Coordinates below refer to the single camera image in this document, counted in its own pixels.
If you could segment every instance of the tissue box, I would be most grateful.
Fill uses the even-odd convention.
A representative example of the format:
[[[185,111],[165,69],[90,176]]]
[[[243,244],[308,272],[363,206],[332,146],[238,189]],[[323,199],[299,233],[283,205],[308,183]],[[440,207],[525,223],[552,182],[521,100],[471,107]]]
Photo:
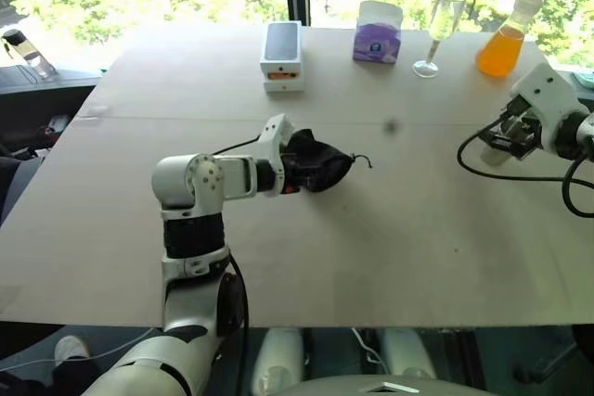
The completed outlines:
[[[353,59],[394,64],[400,50],[402,10],[367,0],[361,3],[356,24]]]

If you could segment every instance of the white table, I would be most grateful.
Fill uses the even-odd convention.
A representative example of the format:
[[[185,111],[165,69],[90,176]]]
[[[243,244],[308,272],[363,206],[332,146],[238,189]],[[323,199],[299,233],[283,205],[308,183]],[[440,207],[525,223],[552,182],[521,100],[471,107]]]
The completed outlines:
[[[308,29],[306,91],[267,96],[261,27],[171,27],[114,64],[8,217],[0,319],[158,325],[153,166],[249,139],[286,112],[374,168],[359,161],[322,194],[226,204],[256,326],[594,322],[593,222],[563,207],[558,185],[486,180],[455,160],[513,81],[544,60],[534,44],[509,78],[493,80],[473,66],[487,36],[457,33],[437,52],[439,76],[422,80],[410,66],[428,50],[424,32],[403,34],[392,67],[353,62],[353,31]],[[391,119],[396,134],[385,132]],[[535,153],[502,170],[562,174],[566,164]],[[591,178],[591,166],[580,174]],[[592,205],[588,193],[576,201]]]

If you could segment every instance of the wine glass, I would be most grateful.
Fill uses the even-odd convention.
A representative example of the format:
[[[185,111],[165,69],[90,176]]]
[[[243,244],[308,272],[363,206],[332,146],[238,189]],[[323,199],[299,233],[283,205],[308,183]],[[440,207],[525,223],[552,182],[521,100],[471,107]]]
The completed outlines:
[[[439,43],[447,39],[458,27],[458,22],[464,11],[466,0],[437,0],[433,6],[429,35],[433,38],[429,55],[425,60],[415,62],[412,70],[421,78],[437,76],[437,66],[433,63],[433,56]]]

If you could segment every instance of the black cable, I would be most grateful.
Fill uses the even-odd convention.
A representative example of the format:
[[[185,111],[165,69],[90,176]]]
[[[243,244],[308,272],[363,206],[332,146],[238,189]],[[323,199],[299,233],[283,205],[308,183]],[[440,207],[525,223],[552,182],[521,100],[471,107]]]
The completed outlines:
[[[229,150],[233,150],[234,148],[243,147],[243,146],[247,146],[248,144],[255,143],[256,141],[258,141],[258,138],[260,138],[260,135],[257,135],[255,138],[249,139],[248,141],[244,141],[242,143],[238,143],[236,145],[217,150],[216,152],[213,152],[213,155],[220,155],[221,153],[228,152]]]
[[[565,206],[567,207],[567,209],[569,209],[569,212],[571,212],[573,215],[577,215],[578,217],[582,217],[582,218],[594,218],[594,212],[584,212],[584,211],[579,210],[572,202],[572,198],[569,193],[570,192],[569,188],[571,186],[571,183],[574,181],[575,171],[580,166],[580,164],[582,162],[584,162],[587,158],[588,158],[588,155],[586,153],[584,153],[584,154],[580,155],[579,158],[574,160],[574,162],[572,162],[571,166],[569,166],[569,169],[567,169],[567,172],[565,173],[565,176],[563,177],[561,192],[562,192],[562,196],[563,196],[563,203],[565,203]]]
[[[235,261],[233,254],[230,254],[230,261],[235,274],[238,275],[239,282],[241,283],[241,306],[243,307],[243,336],[241,339],[241,352],[239,354],[239,370],[237,386],[235,388],[235,395],[241,396],[243,390],[243,380],[245,377],[245,368],[248,358],[248,335],[250,331],[250,311],[248,306],[248,290],[245,288],[245,281],[243,280],[243,274],[239,269],[238,263]]]
[[[478,132],[476,132],[476,133],[472,134],[471,136],[469,136],[462,144],[460,144],[460,146],[458,147],[458,153],[456,154],[456,159],[458,161],[458,164],[463,169],[467,170],[470,173],[474,173],[475,175],[479,175],[479,176],[482,176],[484,178],[491,178],[491,179],[494,179],[494,180],[531,181],[531,182],[562,183],[562,184],[564,182],[567,182],[567,186],[568,187],[569,187],[569,184],[573,183],[575,185],[582,185],[583,187],[588,187],[590,189],[594,189],[594,184],[592,184],[591,182],[580,180],[580,179],[577,179],[577,178],[573,178],[573,174],[574,174],[575,170],[577,169],[577,167],[579,166],[579,163],[575,166],[575,169],[571,172],[571,174],[569,175],[569,177],[568,177],[567,180],[565,180],[565,178],[568,176],[567,173],[565,174],[564,177],[561,177],[561,176],[497,175],[497,174],[494,174],[494,173],[488,173],[488,172],[478,171],[478,170],[474,169],[473,167],[469,166],[468,164],[466,164],[466,162],[462,158],[462,154],[464,153],[464,149],[466,149],[466,147],[468,146],[468,144],[470,144],[474,139],[478,138],[479,135],[482,134],[483,132],[485,132],[485,131],[487,131],[489,129],[492,129],[496,125],[501,124],[503,121],[505,121],[505,117],[496,119],[495,121],[493,121],[490,124],[486,125],[484,128],[482,128]],[[568,207],[569,211],[571,211],[572,213],[575,213],[569,206],[567,206],[567,207]]]

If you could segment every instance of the purple tissue box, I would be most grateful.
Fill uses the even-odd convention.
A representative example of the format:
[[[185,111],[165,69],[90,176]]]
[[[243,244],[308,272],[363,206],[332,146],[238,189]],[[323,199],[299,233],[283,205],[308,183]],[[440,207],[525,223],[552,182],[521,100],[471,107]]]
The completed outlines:
[[[400,30],[385,23],[356,27],[353,59],[394,64],[400,50]]]

